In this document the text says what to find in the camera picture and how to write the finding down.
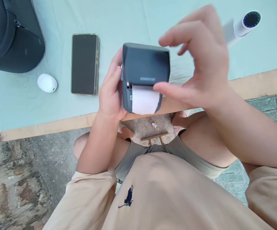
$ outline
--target smartphone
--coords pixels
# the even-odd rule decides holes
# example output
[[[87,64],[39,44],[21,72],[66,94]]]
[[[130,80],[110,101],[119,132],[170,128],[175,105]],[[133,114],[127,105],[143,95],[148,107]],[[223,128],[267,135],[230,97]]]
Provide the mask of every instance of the smartphone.
[[[99,46],[97,34],[72,36],[71,93],[97,95]]]

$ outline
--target white receipt paper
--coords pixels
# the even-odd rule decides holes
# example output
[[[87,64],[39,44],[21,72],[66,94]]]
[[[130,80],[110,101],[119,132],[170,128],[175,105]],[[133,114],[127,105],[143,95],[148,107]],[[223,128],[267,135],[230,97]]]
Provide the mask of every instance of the white receipt paper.
[[[132,112],[140,115],[154,114],[160,93],[151,86],[132,86]]]

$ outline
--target hand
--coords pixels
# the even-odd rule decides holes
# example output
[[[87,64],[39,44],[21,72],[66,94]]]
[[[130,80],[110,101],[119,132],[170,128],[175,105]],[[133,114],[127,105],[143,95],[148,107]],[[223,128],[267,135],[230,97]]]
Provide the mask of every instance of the hand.
[[[118,90],[118,88],[121,88],[122,68],[120,65],[122,64],[122,54],[123,49],[120,48],[112,59],[108,73],[99,90],[98,113],[118,121],[126,115],[122,91]]]
[[[183,44],[178,55],[187,50],[194,58],[194,76],[183,86],[156,83],[154,90],[194,107],[215,106],[229,89],[228,50],[216,10],[206,5],[186,16],[160,39],[161,46]]]

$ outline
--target black bag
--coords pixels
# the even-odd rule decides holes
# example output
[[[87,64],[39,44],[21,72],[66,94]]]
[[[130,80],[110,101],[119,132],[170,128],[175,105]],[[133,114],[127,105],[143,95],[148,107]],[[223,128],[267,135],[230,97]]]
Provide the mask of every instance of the black bag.
[[[28,72],[38,65],[44,51],[31,0],[0,0],[0,70]]]

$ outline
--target bag zipper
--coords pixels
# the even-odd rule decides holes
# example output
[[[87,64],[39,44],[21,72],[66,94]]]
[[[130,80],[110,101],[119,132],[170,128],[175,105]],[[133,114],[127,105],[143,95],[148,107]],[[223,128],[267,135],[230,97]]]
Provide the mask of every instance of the bag zipper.
[[[34,36],[34,37],[40,39],[40,37],[39,37],[36,33],[32,32],[32,31],[29,30],[28,28],[22,26],[21,23],[20,23],[19,21],[17,21],[16,19],[14,20],[14,23],[15,23],[15,26],[16,26],[16,27],[18,27],[18,28],[23,28],[23,29],[26,30],[28,33],[30,33],[32,36]]]

